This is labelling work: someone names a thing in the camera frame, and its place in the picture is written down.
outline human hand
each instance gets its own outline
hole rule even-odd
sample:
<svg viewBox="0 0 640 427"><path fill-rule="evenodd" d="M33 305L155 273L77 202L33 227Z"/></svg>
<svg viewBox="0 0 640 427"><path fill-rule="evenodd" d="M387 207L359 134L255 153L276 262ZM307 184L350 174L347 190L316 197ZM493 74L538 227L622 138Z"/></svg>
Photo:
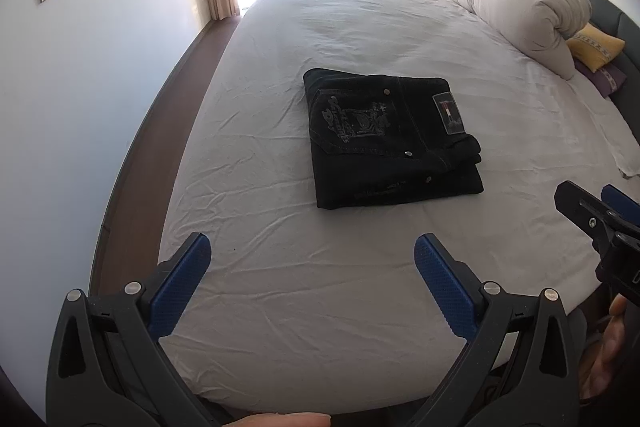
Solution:
<svg viewBox="0 0 640 427"><path fill-rule="evenodd" d="M330 427L331 417L314 412L293 414L255 414L247 416L228 427Z"/></svg>
<svg viewBox="0 0 640 427"><path fill-rule="evenodd" d="M603 393L613 378L613 361L625 343L626 298L616 295L609 307L612 316L602 334L602 343L596 359L591 366L588 378L580 390L580 398L591 398Z"/></svg>

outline jeans back pocket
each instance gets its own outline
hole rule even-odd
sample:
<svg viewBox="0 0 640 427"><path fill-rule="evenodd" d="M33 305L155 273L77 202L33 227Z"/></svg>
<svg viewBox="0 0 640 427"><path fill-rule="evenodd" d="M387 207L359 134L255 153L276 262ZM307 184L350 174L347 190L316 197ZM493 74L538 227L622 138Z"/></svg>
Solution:
<svg viewBox="0 0 640 427"><path fill-rule="evenodd" d="M388 93L319 89L309 110L311 140L327 154L405 156L416 132Z"/></svg>

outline folded black jeans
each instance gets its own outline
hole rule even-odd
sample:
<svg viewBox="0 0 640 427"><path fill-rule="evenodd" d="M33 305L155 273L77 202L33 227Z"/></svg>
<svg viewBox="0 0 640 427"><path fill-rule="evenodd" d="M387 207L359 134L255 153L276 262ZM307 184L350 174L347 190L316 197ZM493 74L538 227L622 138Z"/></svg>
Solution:
<svg viewBox="0 0 640 427"><path fill-rule="evenodd" d="M480 144L442 78L304 74L319 208L478 194Z"/></svg>

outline dark gray headboard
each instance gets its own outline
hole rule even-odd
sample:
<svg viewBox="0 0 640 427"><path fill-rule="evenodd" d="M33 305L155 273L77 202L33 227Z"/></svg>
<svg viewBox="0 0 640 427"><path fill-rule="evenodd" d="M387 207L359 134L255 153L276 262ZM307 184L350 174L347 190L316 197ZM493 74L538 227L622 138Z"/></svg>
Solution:
<svg viewBox="0 0 640 427"><path fill-rule="evenodd" d="M611 95L611 100L640 143L640 28L611 1L590 1L591 24L626 42L625 49L612 62L625 72L626 82Z"/></svg>

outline bed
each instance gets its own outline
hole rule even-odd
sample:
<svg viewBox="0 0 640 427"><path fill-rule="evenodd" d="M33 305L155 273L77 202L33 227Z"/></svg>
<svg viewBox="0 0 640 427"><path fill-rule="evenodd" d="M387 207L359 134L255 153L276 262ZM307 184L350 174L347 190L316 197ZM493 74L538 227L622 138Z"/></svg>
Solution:
<svg viewBox="0 0 640 427"><path fill-rule="evenodd" d="M311 68L447 79L482 146L484 193L316 208L302 84ZM193 231L212 244L162 340L190 388L278 412L427 396L463 341L414 267L425 232L481 280L531 295L551 286L567 310L578 305L598 285L598 257L555 211L556 185L612 183L640 197L577 96L582 80L561 80L450 0L258 0L202 102L162 234L160 261ZM640 74L628 82L634 96Z"/></svg>

